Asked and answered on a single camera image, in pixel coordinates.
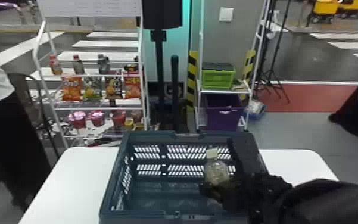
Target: yellow vehicle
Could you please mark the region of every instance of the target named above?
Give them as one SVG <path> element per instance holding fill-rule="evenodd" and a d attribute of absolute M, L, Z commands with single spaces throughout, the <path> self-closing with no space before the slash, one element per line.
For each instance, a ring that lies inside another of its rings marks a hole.
<path fill-rule="evenodd" d="M 350 18 L 355 15 L 358 18 L 358 0 L 342 1 L 338 7 L 340 18 Z"/>
<path fill-rule="evenodd" d="M 316 0 L 308 19 L 312 23 L 332 23 L 339 4 L 338 0 Z"/>

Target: plastic bottle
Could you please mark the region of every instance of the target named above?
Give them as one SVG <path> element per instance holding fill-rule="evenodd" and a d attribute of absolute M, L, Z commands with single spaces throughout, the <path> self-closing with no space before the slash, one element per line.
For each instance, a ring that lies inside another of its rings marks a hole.
<path fill-rule="evenodd" d="M 204 167 L 205 181 L 217 186 L 219 183 L 230 179 L 229 169 L 226 163 L 217 159 L 217 148 L 207 150 L 207 164 Z"/>
<path fill-rule="evenodd" d="M 103 54 L 98 54 L 98 71 L 99 74 L 102 74 L 102 65 L 104 63 L 104 55 Z"/>
<path fill-rule="evenodd" d="M 108 74 L 111 66 L 109 65 L 109 58 L 102 54 L 98 54 L 98 68 L 99 74 Z"/>
<path fill-rule="evenodd" d="M 79 55 L 73 56 L 73 69 L 75 74 L 85 74 L 83 61 L 80 60 Z"/>
<path fill-rule="evenodd" d="M 61 64 L 53 54 L 49 56 L 49 66 L 51 67 L 52 74 L 61 75 L 63 73 Z"/>

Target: bottle cap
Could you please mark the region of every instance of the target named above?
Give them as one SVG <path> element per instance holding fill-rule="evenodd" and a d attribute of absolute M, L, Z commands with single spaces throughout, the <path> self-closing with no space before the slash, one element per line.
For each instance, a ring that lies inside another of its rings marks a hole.
<path fill-rule="evenodd" d="M 207 158 L 217 158 L 217 148 L 207 150 Z"/>

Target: purple bin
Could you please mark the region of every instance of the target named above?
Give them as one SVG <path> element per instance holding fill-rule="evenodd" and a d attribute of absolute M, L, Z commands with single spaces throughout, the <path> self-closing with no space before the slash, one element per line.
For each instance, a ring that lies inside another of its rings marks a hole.
<path fill-rule="evenodd" d="M 207 129 L 235 132 L 243 110 L 238 94 L 207 94 Z"/>

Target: chip bag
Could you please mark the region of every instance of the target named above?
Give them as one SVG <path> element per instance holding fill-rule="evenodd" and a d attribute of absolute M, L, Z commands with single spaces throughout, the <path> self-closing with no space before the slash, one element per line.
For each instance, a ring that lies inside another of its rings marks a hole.
<path fill-rule="evenodd" d="M 79 101 L 81 100 L 82 78 L 68 77 L 63 79 L 63 94 L 62 100 L 65 101 Z"/>
<path fill-rule="evenodd" d="M 105 77 L 105 99 L 122 99 L 122 81 L 120 77 Z"/>
<path fill-rule="evenodd" d="M 84 78 L 84 99 L 102 99 L 102 78 Z"/>
<path fill-rule="evenodd" d="M 140 98 L 140 78 L 130 76 L 124 77 L 124 89 L 126 91 L 126 94 L 124 96 L 125 99 Z"/>

